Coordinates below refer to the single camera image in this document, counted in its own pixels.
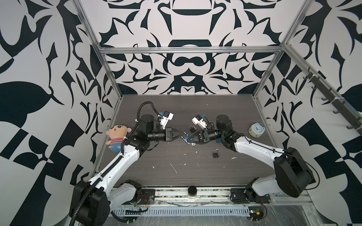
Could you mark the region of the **black round knob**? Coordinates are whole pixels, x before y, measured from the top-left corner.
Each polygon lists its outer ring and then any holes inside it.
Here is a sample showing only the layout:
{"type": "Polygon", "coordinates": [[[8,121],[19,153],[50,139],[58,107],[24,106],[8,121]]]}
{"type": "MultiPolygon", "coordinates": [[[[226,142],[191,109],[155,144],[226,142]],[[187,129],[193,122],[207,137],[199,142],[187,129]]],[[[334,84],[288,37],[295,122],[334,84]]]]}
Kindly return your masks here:
{"type": "Polygon", "coordinates": [[[188,187],[188,197],[195,198],[197,196],[198,189],[195,186],[188,187]]]}

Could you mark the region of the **small black padlock back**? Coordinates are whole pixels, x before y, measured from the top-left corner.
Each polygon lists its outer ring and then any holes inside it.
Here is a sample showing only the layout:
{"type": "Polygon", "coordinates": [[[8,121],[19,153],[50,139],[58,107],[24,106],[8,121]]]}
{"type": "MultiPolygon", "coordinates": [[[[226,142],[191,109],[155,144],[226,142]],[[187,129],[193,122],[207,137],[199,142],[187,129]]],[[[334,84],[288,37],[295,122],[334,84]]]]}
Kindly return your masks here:
{"type": "Polygon", "coordinates": [[[218,149],[214,149],[214,150],[212,151],[212,156],[213,156],[213,158],[219,158],[219,157],[220,157],[220,154],[219,154],[219,152],[218,152],[218,149]]]}

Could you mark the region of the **plush doll striped shirt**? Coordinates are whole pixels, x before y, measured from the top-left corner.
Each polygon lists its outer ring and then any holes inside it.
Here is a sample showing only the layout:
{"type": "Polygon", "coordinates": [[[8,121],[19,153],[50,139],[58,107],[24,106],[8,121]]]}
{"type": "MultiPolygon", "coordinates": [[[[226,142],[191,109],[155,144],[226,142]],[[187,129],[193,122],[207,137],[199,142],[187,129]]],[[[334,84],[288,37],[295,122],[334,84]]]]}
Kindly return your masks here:
{"type": "Polygon", "coordinates": [[[125,125],[115,125],[111,127],[106,134],[109,137],[109,141],[106,142],[108,148],[115,153],[121,151],[121,144],[123,143],[124,138],[127,136],[128,133],[132,131],[131,128],[125,125]]]}

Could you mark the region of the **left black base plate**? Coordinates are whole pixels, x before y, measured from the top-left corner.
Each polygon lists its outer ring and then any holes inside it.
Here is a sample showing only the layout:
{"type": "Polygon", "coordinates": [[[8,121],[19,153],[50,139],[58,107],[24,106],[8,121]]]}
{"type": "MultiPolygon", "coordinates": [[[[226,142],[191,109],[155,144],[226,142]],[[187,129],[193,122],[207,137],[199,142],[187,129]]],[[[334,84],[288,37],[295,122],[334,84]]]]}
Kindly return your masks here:
{"type": "Polygon", "coordinates": [[[131,204],[152,204],[155,198],[155,189],[141,189],[137,190],[135,196],[124,203],[122,205],[131,205],[131,204]]]}

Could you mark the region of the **black padlock with key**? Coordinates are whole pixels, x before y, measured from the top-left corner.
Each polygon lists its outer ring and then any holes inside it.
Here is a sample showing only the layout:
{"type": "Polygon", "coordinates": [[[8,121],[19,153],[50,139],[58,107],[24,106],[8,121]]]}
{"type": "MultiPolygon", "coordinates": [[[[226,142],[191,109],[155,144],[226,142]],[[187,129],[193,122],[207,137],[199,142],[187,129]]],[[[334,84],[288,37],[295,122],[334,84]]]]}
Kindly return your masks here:
{"type": "Polygon", "coordinates": [[[189,126],[189,130],[191,133],[194,133],[197,131],[197,128],[194,125],[189,126]]]}

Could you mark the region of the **wall hook rail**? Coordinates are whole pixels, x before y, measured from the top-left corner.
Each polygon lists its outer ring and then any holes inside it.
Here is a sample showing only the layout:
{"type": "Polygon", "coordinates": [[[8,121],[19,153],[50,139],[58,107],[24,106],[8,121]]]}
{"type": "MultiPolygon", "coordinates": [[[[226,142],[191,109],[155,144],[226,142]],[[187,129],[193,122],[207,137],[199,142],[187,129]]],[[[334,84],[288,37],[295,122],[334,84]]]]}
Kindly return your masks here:
{"type": "Polygon", "coordinates": [[[322,101],[332,104],[335,110],[335,115],[342,115],[344,119],[349,123],[346,126],[348,130],[355,130],[362,136],[362,115],[337,92],[336,89],[330,85],[321,74],[313,71],[311,67],[307,69],[308,74],[304,77],[304,80],[308,80],[312,83],[312,90],[318,90],[323,97],[322,101]]]}

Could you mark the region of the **green circuit board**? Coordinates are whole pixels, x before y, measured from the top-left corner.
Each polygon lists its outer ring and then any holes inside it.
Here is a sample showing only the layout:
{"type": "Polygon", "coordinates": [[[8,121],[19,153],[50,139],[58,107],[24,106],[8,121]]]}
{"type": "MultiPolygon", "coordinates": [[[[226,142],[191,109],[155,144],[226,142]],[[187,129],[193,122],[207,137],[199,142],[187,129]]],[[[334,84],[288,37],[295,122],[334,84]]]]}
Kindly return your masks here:
{"type": "Polygon", "coordinates": [[[266,208],[262,208],[262,209],[258,209],[258,208],[249,208],[249,217],[248,219],[253,221],[253,222],[258,222],[261,221],[262,219],[264,219],[267,216],[267,209],[266,208]]]}

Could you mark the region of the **blue padlock with key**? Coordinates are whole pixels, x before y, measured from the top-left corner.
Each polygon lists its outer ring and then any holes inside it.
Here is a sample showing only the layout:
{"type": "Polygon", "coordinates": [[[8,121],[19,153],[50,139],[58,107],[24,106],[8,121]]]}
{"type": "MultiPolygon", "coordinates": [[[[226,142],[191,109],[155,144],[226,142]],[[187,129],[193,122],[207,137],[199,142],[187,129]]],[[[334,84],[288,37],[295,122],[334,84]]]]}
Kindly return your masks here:
{"type": "Polygon", "coordinates": [[[181,136],[181,138],[185,141],[186,144],[188,145],[191,145],[191,146],[195,146],[196,143],[194,143],[194,140],[193,138],[191,138],[191,136],[186,136],[186,137],[183,137],[181,136]]]}

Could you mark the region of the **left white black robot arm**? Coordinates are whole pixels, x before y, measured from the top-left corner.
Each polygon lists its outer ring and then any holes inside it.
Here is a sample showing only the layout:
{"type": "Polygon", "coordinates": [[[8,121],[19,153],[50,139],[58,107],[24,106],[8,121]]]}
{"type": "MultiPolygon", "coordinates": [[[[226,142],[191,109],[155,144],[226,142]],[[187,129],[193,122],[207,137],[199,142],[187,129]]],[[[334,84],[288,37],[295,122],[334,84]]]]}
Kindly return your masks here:
{"type": "Polygon", "coordinates": [[[79,222],[84,226],[102,226],[109,214],[121,204],[139,201],[140,184],[127,180],[119,188],[114,188],[115,184],[145,151],[150,150],[152,141],[171,142],[184,132],[173,127],[156,130],[154,117],[143,115],[137,120],[135,128],[126,129],[126,134],[117,156],[89,181],[80,181],[74,187],[69,225],[79,222]]]}

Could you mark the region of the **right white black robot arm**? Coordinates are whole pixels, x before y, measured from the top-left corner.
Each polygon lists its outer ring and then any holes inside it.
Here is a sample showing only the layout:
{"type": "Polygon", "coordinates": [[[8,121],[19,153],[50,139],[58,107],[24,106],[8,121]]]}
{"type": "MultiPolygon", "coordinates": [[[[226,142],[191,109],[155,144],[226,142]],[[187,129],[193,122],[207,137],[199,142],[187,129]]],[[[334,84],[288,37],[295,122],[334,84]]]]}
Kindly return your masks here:
{"type": "Polygon", "coordinates": [[[233,202],[257,202],[266,195],[277,193],[298,198],[314,180],[312,166],[296,149],[281,149],[256,142],[236,132],[226,115],[217,116],[215,126],[203,115],[195,116],[192,122],[201,129],[186,138],[188,143],[203,145],[219,141],[225,148],[253,157],[274,170],[273,175],[249,182],[241,195],[232,194],[233,202]]]}

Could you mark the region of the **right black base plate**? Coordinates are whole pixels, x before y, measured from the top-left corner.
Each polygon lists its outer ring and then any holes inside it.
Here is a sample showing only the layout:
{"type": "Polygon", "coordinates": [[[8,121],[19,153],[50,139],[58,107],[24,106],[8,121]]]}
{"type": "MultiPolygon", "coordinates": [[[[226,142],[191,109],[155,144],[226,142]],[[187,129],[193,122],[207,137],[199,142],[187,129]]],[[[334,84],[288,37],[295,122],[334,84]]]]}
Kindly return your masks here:
{"type": "Polygon", "coordinates": [[[270,196],[264,195],[259,196],[253,189],[252,184],[257,180],[258,178],[254,178],[250,183],[246,185],[245,188],[232,188],[231,189],[231,195],[230,200],[234,204],[244,204],[244,203],[270,203],[270,196]]]}

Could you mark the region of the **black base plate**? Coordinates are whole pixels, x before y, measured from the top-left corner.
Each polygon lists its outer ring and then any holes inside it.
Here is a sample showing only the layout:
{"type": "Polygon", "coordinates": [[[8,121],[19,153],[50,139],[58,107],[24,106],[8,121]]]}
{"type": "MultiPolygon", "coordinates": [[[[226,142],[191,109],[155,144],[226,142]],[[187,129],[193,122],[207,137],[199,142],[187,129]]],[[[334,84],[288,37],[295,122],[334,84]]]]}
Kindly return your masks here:
{"type": "Polygon", "coordinates": [[[141,189],[137,190],[135,196],[124,203],[122,205],[131,205],[131,204],[152,204],[155,198],[155,189],[141,189]]]}
{"type": "Polygon", "coordinates": [[[259,196],[253,189],[252,184],[257,180],[258,178],[254,178],[250,183],[246,185],[245,188],[232,188],[231,189],[231,195],[230,200],[234,204],[244,204],[244,203],[270,203],[270,196],[264,195],[259,196]]]}

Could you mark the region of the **small blue alarm clock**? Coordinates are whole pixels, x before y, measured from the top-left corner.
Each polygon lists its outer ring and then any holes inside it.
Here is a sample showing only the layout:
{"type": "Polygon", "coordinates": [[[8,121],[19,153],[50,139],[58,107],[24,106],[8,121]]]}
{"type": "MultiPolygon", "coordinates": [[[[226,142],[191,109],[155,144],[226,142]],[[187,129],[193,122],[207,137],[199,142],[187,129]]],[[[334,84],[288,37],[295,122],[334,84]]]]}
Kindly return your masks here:
{"type": "Polygon", "coordinates": [[[261,123],[254,123],[248,129],[249,135],[254,138],[261,137],[265,131],[266,129],[261,123]]]}

